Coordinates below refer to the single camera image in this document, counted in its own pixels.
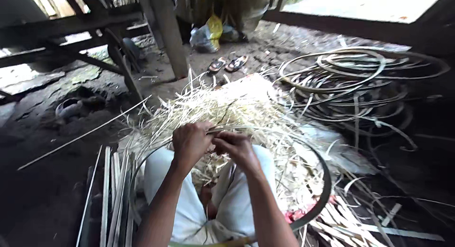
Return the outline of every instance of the person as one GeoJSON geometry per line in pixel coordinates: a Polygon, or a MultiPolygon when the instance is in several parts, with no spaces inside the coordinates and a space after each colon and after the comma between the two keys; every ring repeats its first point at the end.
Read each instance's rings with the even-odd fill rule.
{"type": "Polygon", "coordinates": [[[255,236],[260,247],[297,247],[276,203],[270,152],[241,133],[206,134],[212,126],[187,123],[173,132],[174,152],[161,148],[147,158],[144,191],[149,206],[134,246],[165,247],[170,241],[203,245],[255,236]],[[190,173],[210,144],[232,160],[212,189],[218,209],[213,220],[206,218],[190,173]]]}

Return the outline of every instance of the sandal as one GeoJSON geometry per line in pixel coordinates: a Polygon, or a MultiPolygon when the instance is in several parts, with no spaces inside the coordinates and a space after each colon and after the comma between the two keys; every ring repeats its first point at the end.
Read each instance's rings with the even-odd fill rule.
{"type": "Polygon", "coordinates": [[[208,67],[208,70],[212,72],[218,72],[224,65],[226,65],[227,62],[228,58],[226,57],[215,59],[208,67]]]}
{"type": "Polygon", "coordinates": [[[248,60],[248,56],[242,56],[242,57],[233,59],[228,65],[225,66],[224,70],[231,72],[231,73],[235,72],[235,71],[239,70],[241,67],[243,67],[243,65],[245,65],[247,60],[248,60]]]}

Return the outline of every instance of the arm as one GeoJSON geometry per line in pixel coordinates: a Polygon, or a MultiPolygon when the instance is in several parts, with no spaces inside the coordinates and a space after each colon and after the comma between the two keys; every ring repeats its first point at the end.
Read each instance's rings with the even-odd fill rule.
{"type": "Polygon", "coordinates": [[[254,227],[260,247],[299,246],[291,227],[278,208],[270,185],[247,136],[220,132],[212,140],[218,154],[228,153],[247,176],[254,227]]]}
{"type": "Polygon", "coordinates": [[[137,247],[168,246],[174,226],[175,209],[185,175],[175,166],[169,168],[158,192],[148,206],[148,214],[139,226],[137,247]]]}
{"type": "Polygon", "coordinates": [[[183,180],[210,145],[213,136],[205,132],[211,126],[208,122],[187,123],[174,131],[174,159],[139,226],[134,246],[168,246],[183,180]]]}

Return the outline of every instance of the pants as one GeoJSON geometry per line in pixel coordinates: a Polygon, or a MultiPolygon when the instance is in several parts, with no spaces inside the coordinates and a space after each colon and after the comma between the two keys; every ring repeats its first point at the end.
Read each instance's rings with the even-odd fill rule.
{"type": "MultiPolygon", "coordinates": [[[[267,149],[258,145],[253,145],[253,150],[276,197],[272,156],[267,149]]],[[[160,148],[147,158],[144,191],[148,203],[156,195],[173,158],[174,152],[166,148],[160,148]]],[[[247,178],[233,162],[221,169],[212,193],[212,202],[218,208],[218,213],[214,220],[208,221],[192,183],[191,173],[185,177],[177,203],[171,241],[211,244],[255,234],[247,178]]]]}

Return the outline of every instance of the yellow plastic bag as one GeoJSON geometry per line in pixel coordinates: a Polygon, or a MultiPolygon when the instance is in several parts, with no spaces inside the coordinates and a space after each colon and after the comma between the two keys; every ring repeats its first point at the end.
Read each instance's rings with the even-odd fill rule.
{"type": "Polygon", "coordinates": [[[219,39],[223,33],[223,23],[219,17],[213,14],[208,18],[206,25],[210,31],[209,39],[212,42],[213,46],[215,46],[218,50],[220,48],[219,39]]]}
{"type": "Polygon", "coordinates": [[[222,33],[221,19],[213,14],[204,26],[191,30],[191,48],[202,53],[217,52],[220,48],[219,39],[222,33]]]}

